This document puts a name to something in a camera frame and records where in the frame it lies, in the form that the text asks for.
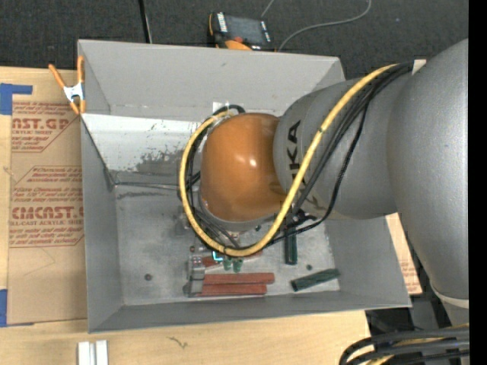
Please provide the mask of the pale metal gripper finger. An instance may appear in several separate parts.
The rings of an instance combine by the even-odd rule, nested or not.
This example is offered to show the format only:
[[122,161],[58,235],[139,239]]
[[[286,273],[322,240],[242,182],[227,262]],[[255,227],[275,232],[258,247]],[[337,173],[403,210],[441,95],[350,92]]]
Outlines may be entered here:
[[204,288],[204,281],[203,280],[188,280],[183,285],[183,293],[187,297],[199,297],[202,295]]
[[190,279],[191,280],[203,280],[205,277],[205,264],[203,257],[193,256],[190,259]]

